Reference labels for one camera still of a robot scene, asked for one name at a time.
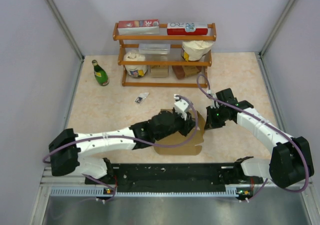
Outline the brown cardboard box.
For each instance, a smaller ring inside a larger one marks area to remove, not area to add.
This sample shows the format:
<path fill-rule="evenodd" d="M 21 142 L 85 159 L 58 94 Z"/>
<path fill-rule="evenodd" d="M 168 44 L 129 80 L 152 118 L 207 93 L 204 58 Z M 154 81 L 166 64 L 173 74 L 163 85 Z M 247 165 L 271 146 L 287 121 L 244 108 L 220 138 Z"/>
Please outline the brown cardboard box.
<path fill-rule="evenodd" d="M 154 146 L 154 150 L 159 155 L 173 155 L 173 156 L 196 156 L 202 151 L 202 143 L 204 142 L 205 134 L 205 119 L 197 111 L 198 116 L 198 128 L 193 128 L 187 136 L 181 135 L 178 131 L 171 134 L 168 137 L 156 141 L 157 144 L 165 146 L 173 146 L 180 144 L 191 137 L 194 131 L 196 131 L 194 137 L 186 144 L 178 147 L 168 148 L 168 147 L 158 147 Z"/>

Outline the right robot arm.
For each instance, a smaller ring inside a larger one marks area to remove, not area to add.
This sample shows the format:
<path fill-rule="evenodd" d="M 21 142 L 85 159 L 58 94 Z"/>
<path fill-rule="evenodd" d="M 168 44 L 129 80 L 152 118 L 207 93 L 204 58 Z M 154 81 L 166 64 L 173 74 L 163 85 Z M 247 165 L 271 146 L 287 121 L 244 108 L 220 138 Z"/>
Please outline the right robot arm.
<path fill-rule="evenodd" d="M 238 101 L 230 88 L 206 96 L 213 102 L 206 108 L 205 130 L 225 126 L 233 121 L 247 129 L 271 154 L 270 159 L 246 157 L 238 160 L 240 166 L 233 177 L 245 183 L 251 177 L 272 180 L 278 187 L 287 188 L 302 180 L 308 181 L 315 173 L 309 142 L 302 136 L 293 137 L 274 126 L 246 101 Z"/>

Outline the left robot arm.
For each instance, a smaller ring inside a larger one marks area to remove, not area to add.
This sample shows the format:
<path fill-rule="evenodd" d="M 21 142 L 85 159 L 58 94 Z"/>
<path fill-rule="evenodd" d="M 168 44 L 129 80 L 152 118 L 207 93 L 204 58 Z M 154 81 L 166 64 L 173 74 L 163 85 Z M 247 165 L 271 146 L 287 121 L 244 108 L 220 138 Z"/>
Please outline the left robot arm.
<path fill-rule="evenodd" d="M 190 112 L 183 118 L 175 110 L 163 110 L 147 121 L 110 132 L 75 133 L 67 128 L 48 146 L 51 174 L 62 177 L 77 172 L 106 184 L 113 179 L 114 172 L 110 161 L 95 158 L 96 154 L 148 148 L 176 132 L 187 136 L 195 126 Z"/>

